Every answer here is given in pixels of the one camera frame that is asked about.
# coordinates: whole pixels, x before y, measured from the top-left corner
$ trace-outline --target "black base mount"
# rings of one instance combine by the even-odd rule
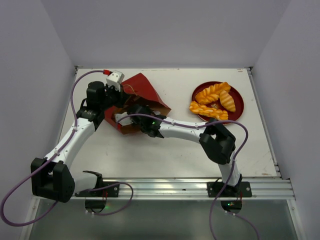
[[[222,181],[210,181],[206,183],[206,190],[208,192],[209,198],[215,198],[217,194],[222,189],[223,185],[225,184]],[[250,182],[248,181],[240,181],[237,186],[229,186],[227,185],[222,194],[220,195],[221,198],[251,198],[252,191]]]

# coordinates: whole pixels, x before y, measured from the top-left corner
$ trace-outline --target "cable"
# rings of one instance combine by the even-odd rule
[[[205,127],[208,127],[208,126],[212,126],[212,125],[216,125],[216,124],[224,124],[224,123],[233,123],[233,124],[237,124],[239,125],[240,127],[243,128],[244,132],[245,132],[245,138],[242,142],[242,144],[240,145],[240,147],[235,151],[234,153],[234,156],[233,156],[233,159],[232,159],[232,165],[231,165],[231,170],[230,170],[230,175],[228,176],[227,180],[225,181],[223,187],[221,188],[221,190],[218,192],[218,194],[215,196],[212,204],[211,204],[211,207],[210,207],[210,212],[209,212],[209,226],[210,226],[210,231],[211,231],[211,234],[212,234],[212,237],[217,240],[217,236],[214,232],[214,229],[213,229],[213,226],[212,226],[212,212],[213,212],[213,208],[217,202],[217,199],[220,197],[220,195],[222,194],[222,192],[225,190],[225,188],[227,187],[228,185],[228,182],[230,181],[231,179],[231,176],[232,176],[232,173],[235,169],[235,164],[236,164],[236,157],[238,155],[238,153],[241,151],[241,149],[244,147],[244,145],[246,144],[247,140],[248,140],[248,137],[249,137],[249,132],[248,132],[248,129],[240,122],[237,122],[237,121],[233,121],[233,120],[219,120],[219,121],[214,121],[214,122],[209,122],[209,123],[206,123],[206,124],[203,124],[203,125],[200,125],[200,126],[195,126],[195,125],[186,125],[186,124],[181,124],[181,123],[178,123],[178,122],[170,122],[170,121],[166,121],[164,119],[161,119],[161,118],[158,118],[156,116],[151,116],[151,115],[147,115],[147,114],[142,114],[142,113],[134,113],[134,114],[129,114],[127,116],[124,116],[122,118],[120,118],[117,122],[116,122],[116,125],[118,125],[123,119],[126,119],[126,118],[130,118],[130,117],[147,117],[147,118],[151,118],[151,119],[155,119],[155,120],[159,120],[163,123],[166,123],[166,124],[171,124],[171,125],[175,125],[175,126],[179,126],[179,127],[184,127],[184,128],[189,128],[189,129],[200,129],[200,128],[205,128]],[[247,223],[249,223],[255,233],[256,233],[256,236],[257,236],[257,239],[260,240],[260,234],[257,230],[257,228],[249,221],[247,220],[246,218],[242,217],[242,216],[239,216],[237,214],[235,214],[236,217],[246,221]]]

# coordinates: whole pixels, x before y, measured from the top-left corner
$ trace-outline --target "white table surface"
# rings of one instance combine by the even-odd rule
[[[79,69],[77,78],[92,69]],[[267,137],[260,118],[248,73],[245,69],[117,69],[124,80],[143,73],[172,110],[169,117],[187,122],[201,122],[189,111],[194,89],[205,82],[228,82],[238,90],[244,101],[239,122],[249,131],[249,139],[237,158],[244,177],[277,176]],[[86,97],[88,83],[106,82],[105,75],[93,73],[80,81],[74,91],[75,109]],[[73,122],[69,105],[61,137]],[[241,127],[227,128],[236,137],[236,147],[244,139]],[[87,140],[76,156],[71,173],[84,170],[101,173],[104,177],[160,178],[160,177],[220,177],[218,165],[210,161],[200,144],[176,138],[151,138],[143,133],[122,135],[106,121]]]

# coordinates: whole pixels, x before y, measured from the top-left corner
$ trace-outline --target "red plate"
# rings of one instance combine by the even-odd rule
[[[199,85],[192,93],[192,98],[191,101],[196,101],[196,95],[198,93],[200,93],[203,89],[208,88],[211,85],[215,85],[215,84],[221,84],[220,81],[208,81],[205,82],[201,85]],[[226,110],[220,103],[220,99],[218,99],[218,101],[213,101],[209,104],[207,104],[206,106],[209,108],[215,108],[215,109],[221,109],[221,110],[226,110],[228,112],[228,119],[229,120],[233,120],[236,121],[238,120],[238,118],[240,118],[240,116],[242,115],[242,113],[244,112],[244,100],[242,99],[240,93],[234,89],[233,87],[231,87],[229,94],[231,95],[231,97],[233,97],[234,100],[234,104],[235,104],[235,112],[231,112]],[[208,122],[209,121],[209,117],[208,116],[202,116],[198,114],[198,117],[201,118],[202,120]]]

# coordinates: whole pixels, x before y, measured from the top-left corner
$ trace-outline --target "glass panel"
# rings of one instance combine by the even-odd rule
[[[42,199],[37,216],[52,204]],[[125,204],[108,199],[114,211]],[[33,225],[30,240],[207,240],[211,201],[134,200],[125,210],[110,216],[85,214],[84,200],[58,203],[42,220]],[[226,215],[220,203],[213,211],[213,229],[221,240],[255,240],[252,227]],[[297,240],[286,200],[243,201],[240,215],[250,220],[263,240]]]

